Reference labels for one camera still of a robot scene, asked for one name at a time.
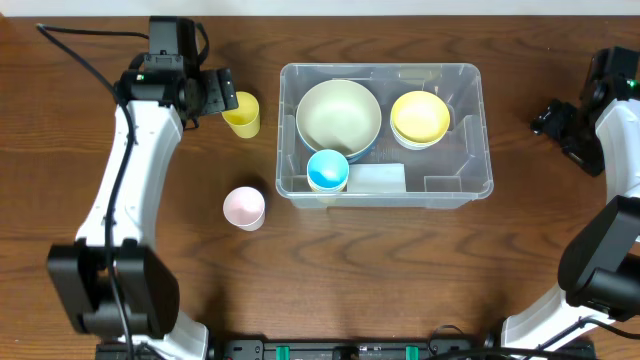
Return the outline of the beige large bowl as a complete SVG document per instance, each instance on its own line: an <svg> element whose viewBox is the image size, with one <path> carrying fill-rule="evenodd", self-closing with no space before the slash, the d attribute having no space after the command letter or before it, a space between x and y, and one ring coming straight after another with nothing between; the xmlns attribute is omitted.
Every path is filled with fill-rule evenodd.
<svg viewBox="0 0 640 360"><path fill-rule="evenodd" d="M345 157L378 138L382 112L366 87L333 79L315 85L302 97L295 123L298 134L315 150L336 150Z"/></svg>

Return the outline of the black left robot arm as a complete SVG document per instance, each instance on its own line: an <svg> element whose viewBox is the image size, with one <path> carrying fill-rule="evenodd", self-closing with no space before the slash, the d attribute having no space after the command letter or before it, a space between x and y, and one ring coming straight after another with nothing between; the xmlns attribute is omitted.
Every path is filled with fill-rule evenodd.
<svg viewBox="0 0 640 360"><path fill-rule="evenodd" d="M230 69L125 71L108 163L71 245L54 245L47 270L74 330L113 341L97 353L125 359L207 359L208 328L180 311L177 279L155 252L169 162L186 121L238 106Z"/></svg>

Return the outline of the yellow cup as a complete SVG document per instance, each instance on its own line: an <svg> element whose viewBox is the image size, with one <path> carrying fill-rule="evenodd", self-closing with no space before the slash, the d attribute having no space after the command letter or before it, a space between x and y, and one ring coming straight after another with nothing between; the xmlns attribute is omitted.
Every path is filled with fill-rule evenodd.
<svg viewBox="0 0 640 360"><path fill-rule="evenodd" d="M238 107L222 113L223 119L240 138L255 137L260 130L260 106L255 96L248 92L236 93Z"/></svg>
<svg viewBox="0 0 640 360"><path fill-rule="evenodd" d="M309 186L311 188L311 190L313 192L318 192L318 193L340 193L342 192L345 188L346 188L346 182L343 182L342 184L335 186L335 187L323 187L323 186L319 186L315 183L310 182Z"/></svg>

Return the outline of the light blue plastic cup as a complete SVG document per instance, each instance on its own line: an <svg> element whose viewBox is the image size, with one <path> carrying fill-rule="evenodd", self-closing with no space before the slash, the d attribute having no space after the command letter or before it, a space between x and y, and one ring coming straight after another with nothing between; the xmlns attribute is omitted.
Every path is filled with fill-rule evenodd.
<svg viewBox="0 0 640 360"><path fill-rule="evenodd" d="M335 187L349 178L349 163L338 151L325 149L313 154L306 166L307 181L323 187Z"/></svg>

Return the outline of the yellow small bowl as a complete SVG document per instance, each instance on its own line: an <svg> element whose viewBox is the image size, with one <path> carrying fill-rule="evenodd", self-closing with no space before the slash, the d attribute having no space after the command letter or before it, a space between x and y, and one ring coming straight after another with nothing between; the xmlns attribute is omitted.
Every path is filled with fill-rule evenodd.
<svg viewBox="0 0 640 360"><path fill-rule="evenodd" d="M392 128L414 144L438 142L451 125L451 113L446 103L433 93L411 91L400 96L390 114Z"/></svg>

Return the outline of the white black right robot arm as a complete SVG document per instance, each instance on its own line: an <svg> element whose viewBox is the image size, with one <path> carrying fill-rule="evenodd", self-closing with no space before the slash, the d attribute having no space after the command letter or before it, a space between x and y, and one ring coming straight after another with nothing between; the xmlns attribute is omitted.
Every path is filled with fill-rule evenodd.
<svg viewBox="0 0 640 360"><path fill-rule="evenodd" d="M639 314L639 66L622 47L595 53L579 106L557 99L531 123L591 176L606 178L605 207L565 249L557 283L523 312L506 318L486 341L503 358L576 355L575 339L615 328Z"/></svg>

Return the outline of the white small bowl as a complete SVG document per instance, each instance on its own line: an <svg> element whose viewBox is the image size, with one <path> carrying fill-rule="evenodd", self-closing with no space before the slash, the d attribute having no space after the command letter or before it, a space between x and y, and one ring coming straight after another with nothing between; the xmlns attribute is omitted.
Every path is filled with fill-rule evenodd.
<svg viewBox="0 0 640 360"><path fill-rule="evenodd" d="M395 128L391 128L392 132L393 132L393 136L395 138L395 140L404 148L412 150L412 151L419 151L419 150L424 150L432 145L435 145L437 142L439 142L441 140L441 138L436 139L435 141L431 141L431 142L427 142L427 143L417 143L417 142L413 142L410 141L406 138L404 138L400 133L398 133L396 131Z"/></svg>

